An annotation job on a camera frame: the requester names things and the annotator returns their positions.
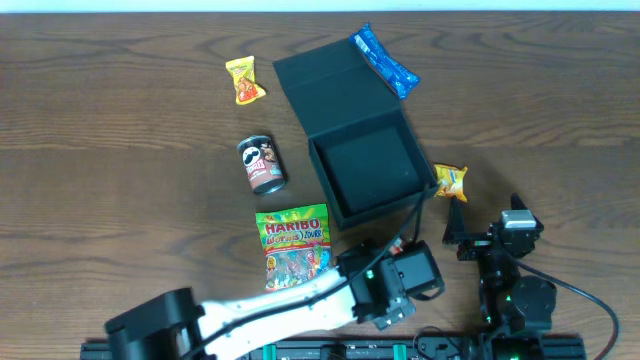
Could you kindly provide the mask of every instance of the gummy candy bag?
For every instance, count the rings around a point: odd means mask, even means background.
[[[257,213],[268,291],[301,284],[329,269],[331,240],[324,204]]]
[[[462,178],[467,173],[467,167],[462,170],[455,166],[434,164],[436,168],[436,175],[438,178],[438,184],[440,188],[436,192],[436,196],[454,197],[458,200],[467,202],[467,197],[462,192]]]

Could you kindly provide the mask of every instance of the candy wrapper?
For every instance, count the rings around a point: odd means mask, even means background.
[[[236,104],[246,105],[267,94],[263,88],[256,84],[253,56],[227,61],[225,67],[233,77]]]
[[[301,284],[330,267],[327,206],[256,214],[267,264],[267,290]]]
[[[391,58],[376,38],[369,24],[349,36],[349,41],[360,48],[369,63],[387,81],[401,100],[406,99],[411,90],[420,82],[420,77]]]
[[[467,202],[467,197],[462,192],[462,178],[467,172],[465,166],[462,170],[455,166],[435,164],[436,175],[438,177],[438,184],[440,188],[436,192],[436,196],[453,197],[456,196],[458,200]]]

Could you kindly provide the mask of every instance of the white backdrop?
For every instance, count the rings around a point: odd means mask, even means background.
[[[638,11],[640,0],[0,0],[0,12],[401,10]]]

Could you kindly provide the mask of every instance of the mustache face logo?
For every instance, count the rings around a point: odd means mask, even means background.
[[[258,161],[258,159],[260,159],[260,150],[258,150],[258,148],[256,147],[247,148],[242,153],[242,161],[244,162],[245,166],[253,165],[256,161]]]

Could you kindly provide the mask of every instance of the pringles logo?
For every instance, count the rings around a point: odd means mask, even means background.
[[[265,224],[264,231],[267,235],[273,235],[286,231],[299,231],[299,230],[309,230],[309,229],[319,229],[320,228],[320,220],[319,219],[311,219],[311,220],[300,220],[293,221],[284,224]]]
[[[251,175],[251,173],[256,170],[261,170],[266,168],[267,166],[264,163],[264,161],[262,159],[258,159],[258,161],[256,161],[253,165],[247,166],[245,169],[247,169],[247,174]]]

